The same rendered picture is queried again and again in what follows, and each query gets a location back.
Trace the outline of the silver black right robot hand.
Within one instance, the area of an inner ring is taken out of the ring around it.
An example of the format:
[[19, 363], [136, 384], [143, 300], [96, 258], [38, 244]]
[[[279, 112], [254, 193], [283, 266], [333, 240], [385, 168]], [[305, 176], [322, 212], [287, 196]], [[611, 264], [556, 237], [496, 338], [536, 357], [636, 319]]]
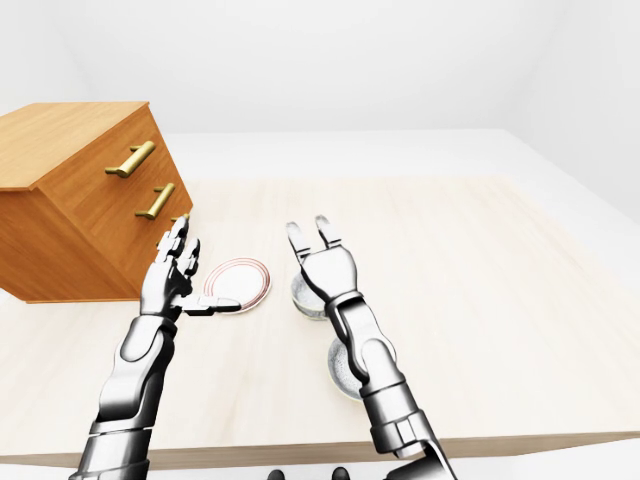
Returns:
[[295, 222], [286, 224], [286, 233], [307, 285], [326, 304], [339, 298], [359, 298], [357, 267], [349, 250], [342, 245], [336, 227], [324, 215], [315, 223], [325, 248], [312, 252], [309, 242]]

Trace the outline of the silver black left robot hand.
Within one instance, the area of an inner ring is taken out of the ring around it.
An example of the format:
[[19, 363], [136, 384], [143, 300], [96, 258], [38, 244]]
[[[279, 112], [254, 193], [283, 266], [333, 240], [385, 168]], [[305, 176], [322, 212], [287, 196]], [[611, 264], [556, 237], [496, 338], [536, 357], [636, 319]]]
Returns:
[[140, 314], [176, 321], [181, 313], [211, 316], [239, 311], [238, 301], [194, 292], [192, 277], [199, 267], [201, 243], [192, 238], [180, 250], [161, 249], [149, 266], [140, 295]]

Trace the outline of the patterned bowl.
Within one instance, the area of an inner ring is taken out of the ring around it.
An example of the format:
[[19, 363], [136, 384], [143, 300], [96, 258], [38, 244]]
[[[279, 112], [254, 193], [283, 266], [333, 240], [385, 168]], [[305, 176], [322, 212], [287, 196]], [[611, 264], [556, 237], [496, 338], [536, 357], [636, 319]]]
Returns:
[[294, 306], [308, 319], [326, 321], [325, 302], [307, 285], [298, 272], [291, 281], [291, 296]]
[[347, 348], [342, 342], [335, 340], [330, 347], [328, 359], [331, 377], [343, 393], [366, 405], [374, 397], [389, 393], [392, 387], [398, 387], [406, 381], [387, 345], [381, 340], [372, 339], [363, 345], [362, 359], [366, 370], [363, 378], [359, 373], [351, 371], [349, 359]]

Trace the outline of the wooden drawer front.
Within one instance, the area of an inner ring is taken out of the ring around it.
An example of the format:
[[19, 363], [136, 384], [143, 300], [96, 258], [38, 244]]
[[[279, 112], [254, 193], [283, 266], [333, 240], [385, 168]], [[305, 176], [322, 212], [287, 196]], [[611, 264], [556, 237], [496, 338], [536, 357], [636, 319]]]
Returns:
[[81, 200], [97, 185], [95, 178], [99, 175], [99, 168], [121, 158], [127, 145], [138, 145], [147, 140], [164, 143], [150, 109], [145, 105], [88, 145], [69, 163], [52, 172], [43, 180], [42, 191], [83, 233], [90, 235], [81, 225], [77, 210]]
[[[146, 271], [157, 255], [156, 243], [171, 228], [172, 218], [189, 213], [193, 203], [176, 172], [161, 174], [151, 180], [139, 178], [130, 184], [132, 180], [133, 177], [116, 179], [121, 191], [114, 206], [108, 246], [119, 272], [134, 287], [133, 297], [137, 298]], [[174, 183], [175, 190], [158, 217], [155, 220], [136, 217], [137, 210], [148, 209], [157, 197], [153, 189], [167, 183]]]
[[118, 270], [140, 279], [156, 256], [156, 242], [171, 220], [193, 207], [164, 143], [125, 147], [121, 158], [98, 170], [97, 185], [77, 213], [81, 225]]

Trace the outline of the white plate with red rings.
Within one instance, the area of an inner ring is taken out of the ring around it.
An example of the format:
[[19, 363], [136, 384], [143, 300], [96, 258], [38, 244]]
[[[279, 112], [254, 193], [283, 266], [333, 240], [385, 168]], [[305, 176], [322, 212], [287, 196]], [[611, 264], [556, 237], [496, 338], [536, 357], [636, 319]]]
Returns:
[[225, 261], [207, 276], [203, 293], [211, 297], [236, 300], [241, 308], [236, 314], [255, 308], [271, 288], [271, 274], [266, 265], [251, 257]]

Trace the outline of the wooden cabinet with drawers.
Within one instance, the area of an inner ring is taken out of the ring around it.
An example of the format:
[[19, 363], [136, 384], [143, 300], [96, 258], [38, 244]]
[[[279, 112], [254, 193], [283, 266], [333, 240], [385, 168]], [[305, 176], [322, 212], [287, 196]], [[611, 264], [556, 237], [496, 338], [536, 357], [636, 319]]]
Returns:
[[34, 103], [0, 116], [1, 289], [30, 303], [136, 299], [97, 241], [41, 184], [145, 105]]

